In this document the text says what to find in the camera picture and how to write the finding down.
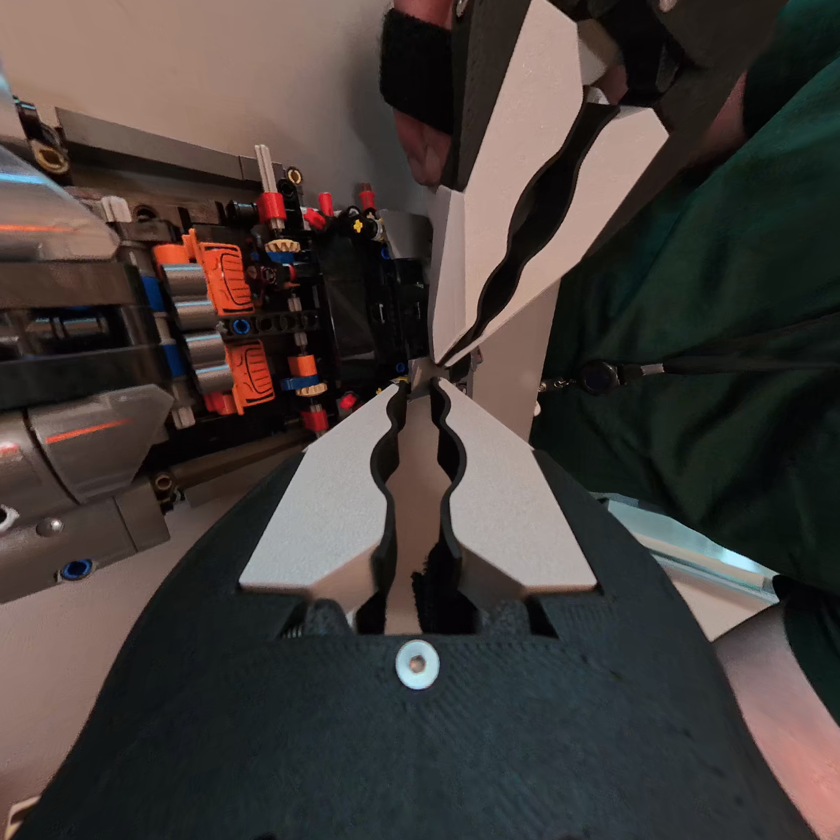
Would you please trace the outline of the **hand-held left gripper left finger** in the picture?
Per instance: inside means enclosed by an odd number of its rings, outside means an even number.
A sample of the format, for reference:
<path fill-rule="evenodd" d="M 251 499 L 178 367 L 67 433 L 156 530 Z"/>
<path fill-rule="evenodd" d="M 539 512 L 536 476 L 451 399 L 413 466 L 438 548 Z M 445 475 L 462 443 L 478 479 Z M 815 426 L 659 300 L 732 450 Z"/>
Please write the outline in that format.
<path fill-rule="evenodd" d="M 387 480 L 406 398 L 405 383 L 389 384 L 305 450 L 239 577 L 244 590 L 332 600 L 345 613 L 386 602 L 396 572 Z"/>

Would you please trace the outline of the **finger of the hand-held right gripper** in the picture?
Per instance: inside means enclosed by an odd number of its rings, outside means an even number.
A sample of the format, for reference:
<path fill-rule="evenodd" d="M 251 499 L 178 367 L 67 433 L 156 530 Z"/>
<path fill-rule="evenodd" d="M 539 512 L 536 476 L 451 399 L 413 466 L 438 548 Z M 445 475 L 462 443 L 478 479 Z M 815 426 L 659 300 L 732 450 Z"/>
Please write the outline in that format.
<path fill-rule="evenodd" d="M 440 185 L 434 231 L 430 349 L 436 364 L 479 318 L 479 299 L 508 251 L 516 205 L 562 147 L 581 107 L 576 23 L 550 2 L 530 2 L 465 187 Z"/>
<path fill-rule="evenodd" d="M 583 258 L 668 140 L 652 108 L 585 103 L 562 148 L 511 216 L 506 252 L 478 299 L 475 323 L 445 355 L 460 361 Z"/>

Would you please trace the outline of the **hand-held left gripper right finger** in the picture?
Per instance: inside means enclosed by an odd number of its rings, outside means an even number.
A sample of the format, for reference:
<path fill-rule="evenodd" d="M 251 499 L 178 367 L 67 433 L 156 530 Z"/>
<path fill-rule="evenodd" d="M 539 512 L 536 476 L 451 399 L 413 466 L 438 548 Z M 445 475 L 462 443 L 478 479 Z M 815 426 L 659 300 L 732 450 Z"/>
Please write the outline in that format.
<path fill-rule="evenodd" d="M 456 591 L 481 610 L 593 592 L 595 574 L 531 446 L 451 382 L 434 378 L 429 391 L 450 478 L 440 526 Z"/>

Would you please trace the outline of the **grey lego car model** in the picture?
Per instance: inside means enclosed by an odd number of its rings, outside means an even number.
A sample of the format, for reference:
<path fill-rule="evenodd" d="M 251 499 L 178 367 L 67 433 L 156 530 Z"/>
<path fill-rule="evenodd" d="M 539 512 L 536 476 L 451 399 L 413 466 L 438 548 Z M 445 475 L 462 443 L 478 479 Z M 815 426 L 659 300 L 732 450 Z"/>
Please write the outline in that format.
<path fill-rule="evenodd" d="M 2 603 L 170 538 L 432 376 L 424 217 L 14 95 L 2 73 Z"/>

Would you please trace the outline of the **person's left forearm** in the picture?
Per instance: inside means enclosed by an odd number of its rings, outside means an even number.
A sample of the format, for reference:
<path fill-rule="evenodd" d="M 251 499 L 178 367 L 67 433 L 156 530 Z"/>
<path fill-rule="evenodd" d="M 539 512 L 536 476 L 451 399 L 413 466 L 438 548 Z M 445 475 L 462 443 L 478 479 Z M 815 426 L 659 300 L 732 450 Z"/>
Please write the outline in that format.
<path fill-rule="evenodd" d="M 797 663 L 782 604 L 714 647 L 753 740 L 818 838 L 839 838 L 839 728 Z"/>

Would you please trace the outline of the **person's right forearm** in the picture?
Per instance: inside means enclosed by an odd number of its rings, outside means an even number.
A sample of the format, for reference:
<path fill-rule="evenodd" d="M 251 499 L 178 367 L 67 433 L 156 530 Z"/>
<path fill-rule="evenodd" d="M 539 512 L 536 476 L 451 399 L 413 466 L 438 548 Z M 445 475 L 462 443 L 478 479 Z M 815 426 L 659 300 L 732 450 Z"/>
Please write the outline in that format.
<path fill-rule="evenodd" d="M 748 72 L 744 71 L 717 116 L 703 133 L 689 163 L 690 168 L 720 163 L 746 143 L 743 100 L 747 78 Z"/>

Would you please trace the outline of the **person's right hand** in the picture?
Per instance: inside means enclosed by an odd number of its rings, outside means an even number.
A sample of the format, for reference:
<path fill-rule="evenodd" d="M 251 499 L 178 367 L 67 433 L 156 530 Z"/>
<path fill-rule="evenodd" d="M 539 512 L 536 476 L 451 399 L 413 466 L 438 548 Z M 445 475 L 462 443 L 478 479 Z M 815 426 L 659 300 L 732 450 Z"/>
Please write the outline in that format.
<path fill-rule="evenodd" d="M 394 1 L 400 12 L 446 30 L 453 25 L 449 1 Z M 393 111 L 395 131 L 413 175 L 421 186 L 435 187 L 446 163 L 450 137 L 398 111 Z"/>

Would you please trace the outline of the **person in green shirt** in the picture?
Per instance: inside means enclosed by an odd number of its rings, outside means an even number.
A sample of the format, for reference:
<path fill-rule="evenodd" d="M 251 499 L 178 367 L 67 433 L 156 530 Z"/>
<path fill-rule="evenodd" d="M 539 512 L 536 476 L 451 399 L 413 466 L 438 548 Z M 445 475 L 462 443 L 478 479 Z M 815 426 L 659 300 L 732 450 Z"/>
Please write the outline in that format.
<path fill-rule="evenodd" d="M 681 172 L 561 281 L 543 376 L 584 363 L 838 364 L 838 2 L 788 2 L 740 146 Z M 838 369 L 657 374 L 541 400 L 532 443 L 788 580 L 794 658 L 838 721 Z"/>

